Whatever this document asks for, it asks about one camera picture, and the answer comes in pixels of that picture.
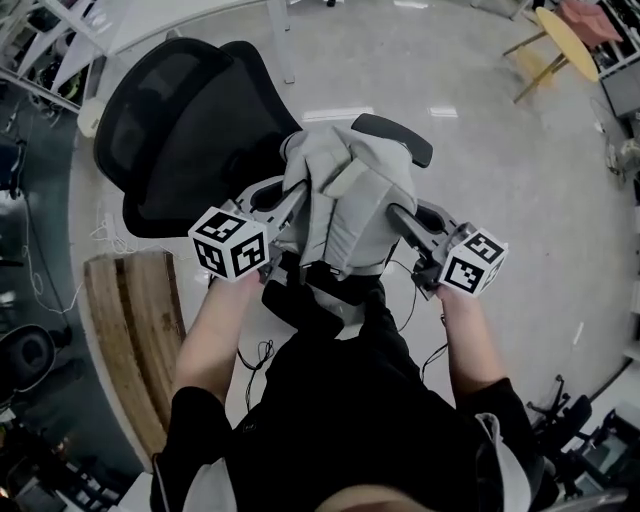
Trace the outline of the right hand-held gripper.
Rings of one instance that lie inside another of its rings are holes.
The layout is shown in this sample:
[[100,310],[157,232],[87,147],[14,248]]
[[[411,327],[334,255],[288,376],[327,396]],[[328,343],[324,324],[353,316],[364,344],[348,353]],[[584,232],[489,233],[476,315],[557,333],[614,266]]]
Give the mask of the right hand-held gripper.
[[[439,286],[478,297],[495,280],[509,252],[506,243],[466,222],[458,226],[439,205],[419,199],[416,216],[399,204],[389,206],[389,222],[420,258],[414,283],[427,295]],[[434,234],[446,235],[434,243]]]

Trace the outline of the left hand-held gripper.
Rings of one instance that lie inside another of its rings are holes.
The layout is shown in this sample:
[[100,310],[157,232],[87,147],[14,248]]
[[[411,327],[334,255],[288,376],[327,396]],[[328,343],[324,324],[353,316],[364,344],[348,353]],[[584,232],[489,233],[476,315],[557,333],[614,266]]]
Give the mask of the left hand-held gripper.
[[210,207],[189,229],[195,255],[211,276],[237,282],[253,271],[268,278],[277,259],[271,247],[304,205],[305,181],[283,192],[283,177],[247,187],[235,201]]

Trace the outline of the light grey backpack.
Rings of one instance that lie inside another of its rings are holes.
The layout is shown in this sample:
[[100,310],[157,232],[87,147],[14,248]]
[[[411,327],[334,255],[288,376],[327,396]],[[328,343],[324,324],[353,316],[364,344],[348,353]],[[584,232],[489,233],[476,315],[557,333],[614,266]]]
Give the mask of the light grey backpack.
[[397,204],[417,210],[409,149],[394,140],[330,126],[281,144],[282,190],[304,181],[308,196],[276,241],[302,266],[327,264],[338,278],[379,276],[400,235],[387,218]]

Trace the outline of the black mesh office chair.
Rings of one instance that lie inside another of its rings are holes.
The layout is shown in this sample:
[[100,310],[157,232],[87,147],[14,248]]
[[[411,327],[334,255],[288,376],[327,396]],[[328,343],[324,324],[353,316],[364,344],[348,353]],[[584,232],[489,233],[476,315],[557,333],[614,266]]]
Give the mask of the black mesh office chair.
[[[282,176],[281,144],[304,129],[278,95],[257,49],[179,38],[146,54],[106,105],[94,145],[100,171],[124,195],[123,220],[140,238],[188,237],[212,206],[235,201],[254,183]],[[432,147],[386,118],[362,114],[349,129],[405,145],[413,168]],[[325,263],[302,266],[277,243],[264,306],[293,327],[304,317],[338,333],[359,321],[379,276],[338,278]]]

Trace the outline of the person's left forearm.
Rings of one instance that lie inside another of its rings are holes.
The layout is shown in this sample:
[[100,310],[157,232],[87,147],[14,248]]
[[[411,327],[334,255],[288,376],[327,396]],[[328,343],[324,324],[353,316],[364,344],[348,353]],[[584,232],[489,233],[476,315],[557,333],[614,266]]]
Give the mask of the person's left forearm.
[[231,384],[243,319],[260,287],[254,271],[236,282],[215,279],[180,348],[174,390],[203,389],[226,401]]

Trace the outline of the person's right forearm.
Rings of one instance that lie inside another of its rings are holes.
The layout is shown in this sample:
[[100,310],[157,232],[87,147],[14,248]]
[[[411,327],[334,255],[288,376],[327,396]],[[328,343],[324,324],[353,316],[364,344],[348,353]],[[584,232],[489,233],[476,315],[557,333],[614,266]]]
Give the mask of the person's right forearm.
[[466,398],[504,379],[506,369],[480,301],[446,286],[436,291],[444,314],[454,399]]

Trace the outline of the white desk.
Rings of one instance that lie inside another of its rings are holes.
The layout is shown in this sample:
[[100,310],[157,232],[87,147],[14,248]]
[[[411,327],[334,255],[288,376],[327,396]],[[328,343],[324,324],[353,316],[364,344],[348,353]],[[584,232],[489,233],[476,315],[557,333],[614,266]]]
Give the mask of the white desk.
[[107,55],[118,55],[161,33],[196,20],[258,3],[265,3],[285,84],[295,82],[287,34],[285,0],[123,0],[124,14],[110,39]]

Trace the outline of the wooden board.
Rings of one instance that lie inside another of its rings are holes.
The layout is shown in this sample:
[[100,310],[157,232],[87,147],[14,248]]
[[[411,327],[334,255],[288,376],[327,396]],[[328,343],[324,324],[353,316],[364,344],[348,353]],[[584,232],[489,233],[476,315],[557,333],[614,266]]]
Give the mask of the wooden board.
[[166,442],[185,337],[172,254],[101,255],[83,264],[81,313],[107,402],[140,464]]

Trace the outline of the person's black shirt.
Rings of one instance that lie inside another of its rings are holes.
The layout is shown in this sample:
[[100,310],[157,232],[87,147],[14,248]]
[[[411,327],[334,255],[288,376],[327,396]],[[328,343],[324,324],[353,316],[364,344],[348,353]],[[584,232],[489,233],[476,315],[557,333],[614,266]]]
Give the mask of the person's black shirt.
[[297,329],[239,424],[213,394],[174,390],[150,507],[314,512],[346,487],[380,485],[435,512],[531,512],[543,467],[510,379],[445,401],[422,382],[375,287],[357,337]]

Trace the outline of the cream plastic bin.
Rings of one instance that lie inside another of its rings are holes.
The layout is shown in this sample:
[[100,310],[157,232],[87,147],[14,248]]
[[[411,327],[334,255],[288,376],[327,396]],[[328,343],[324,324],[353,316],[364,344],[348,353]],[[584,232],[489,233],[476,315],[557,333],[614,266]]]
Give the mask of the cream plastic bin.
[[97,98],[85,99],[77,115],[77,126],[83,137],[96,137],[101,118],[106,109],[106,103]]

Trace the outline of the round yellow table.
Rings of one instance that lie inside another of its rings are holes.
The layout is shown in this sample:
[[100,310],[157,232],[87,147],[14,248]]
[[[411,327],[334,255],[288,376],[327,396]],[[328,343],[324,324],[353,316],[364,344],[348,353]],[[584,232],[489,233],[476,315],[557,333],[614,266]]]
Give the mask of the round yellow table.
[[535,10],[535,14],[541,31],[509,48],[503,53],[503,56],[507,56],[543,37],[549,37],[553,41],[559,49],[559,54],[515,97],[513,102],[515,104],[520,102],[524,97],[536,90],[546,77],[554,75],[567,64],[572,64],[587,80],[597,83],[599,81],[599,72],[596,64],[589,50],[573,29],[559,16],[546,8],[538,7]]

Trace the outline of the grey cabinet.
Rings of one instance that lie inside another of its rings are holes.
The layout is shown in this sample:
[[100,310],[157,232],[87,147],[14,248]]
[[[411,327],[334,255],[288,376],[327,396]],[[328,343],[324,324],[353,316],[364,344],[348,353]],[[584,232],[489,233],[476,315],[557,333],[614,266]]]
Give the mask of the grey cabinet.
[[602,86],[617,118],[640,111],[640,61],[605,77]]

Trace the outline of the white shelving rack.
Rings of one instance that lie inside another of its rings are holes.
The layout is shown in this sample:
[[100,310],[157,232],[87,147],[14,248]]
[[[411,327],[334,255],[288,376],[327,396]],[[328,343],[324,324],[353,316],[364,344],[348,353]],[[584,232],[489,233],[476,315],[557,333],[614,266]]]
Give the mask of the white shelving rack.
[[0,84],[80,112],[92,61],[105,55],[99,0],[0,0]]

